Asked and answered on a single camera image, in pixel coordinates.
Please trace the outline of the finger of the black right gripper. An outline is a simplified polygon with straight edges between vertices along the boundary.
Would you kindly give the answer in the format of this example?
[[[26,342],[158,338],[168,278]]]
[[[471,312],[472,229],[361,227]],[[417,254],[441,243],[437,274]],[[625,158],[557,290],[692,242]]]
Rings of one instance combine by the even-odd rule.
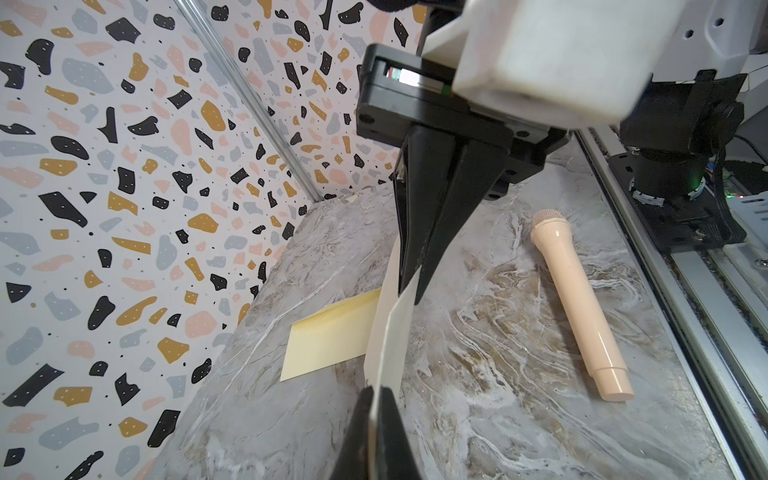
[[[446,207],[461,153],[450,133],[414,125],[406,135],[393,180],[402,241],[400,290],[415,281],[416,294],[424,295],[451,243],[455,233]]]
[[[421,264],[416,305],[446,249],[503,173],[505,163],[506,153],[502,149],[479,141],[468,142],[452,161]]]

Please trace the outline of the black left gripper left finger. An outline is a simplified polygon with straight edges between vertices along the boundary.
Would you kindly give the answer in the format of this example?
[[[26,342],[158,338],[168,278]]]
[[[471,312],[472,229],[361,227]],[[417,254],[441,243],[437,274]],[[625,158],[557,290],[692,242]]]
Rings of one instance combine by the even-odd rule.
[[[371,386],[360,392],[330,480],[368,478],[368,426],[373,397],[374,390]]]

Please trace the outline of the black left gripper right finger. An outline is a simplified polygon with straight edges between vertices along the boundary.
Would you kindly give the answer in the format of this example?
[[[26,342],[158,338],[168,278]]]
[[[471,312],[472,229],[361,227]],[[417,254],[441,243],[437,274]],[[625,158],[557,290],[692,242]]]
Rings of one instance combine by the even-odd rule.
[[[382,387],[377,410],[377,478],[421,478],[393,391]]]

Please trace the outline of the pale yellow letter paper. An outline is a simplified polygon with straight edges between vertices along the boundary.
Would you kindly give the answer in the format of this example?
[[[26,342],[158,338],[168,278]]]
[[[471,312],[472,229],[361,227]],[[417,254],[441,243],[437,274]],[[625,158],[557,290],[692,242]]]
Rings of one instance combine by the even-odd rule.
[[[280,381],[365,354],[381,290],[327,305],[291,326]]]

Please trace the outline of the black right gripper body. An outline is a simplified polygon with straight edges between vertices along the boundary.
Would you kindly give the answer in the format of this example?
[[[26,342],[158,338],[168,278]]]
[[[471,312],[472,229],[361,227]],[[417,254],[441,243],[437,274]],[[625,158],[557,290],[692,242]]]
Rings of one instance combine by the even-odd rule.
[[[504,170],[486,194],[506,195],[511,184],[541,172],[546,157],[565,146],[569,133],[518,120],[500,120],[475,111],[452,92],[455,71],[382,44],[367,46],[359,68],[356,107],[358,136],[400,147],[414,125],[461,140],[478,140],[505,155]]]

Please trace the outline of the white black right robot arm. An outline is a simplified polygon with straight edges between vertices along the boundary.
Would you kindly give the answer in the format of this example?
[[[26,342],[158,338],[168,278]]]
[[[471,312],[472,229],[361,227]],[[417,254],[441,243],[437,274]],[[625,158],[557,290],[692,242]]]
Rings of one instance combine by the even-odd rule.
[[[400,151],[399,287],[422,296],[482,201],[596,126],[659,250],[741,242],[722,170],[766,50],[763,1],[429,2],[416,52],[371,44],[359,73],[358,134]]]

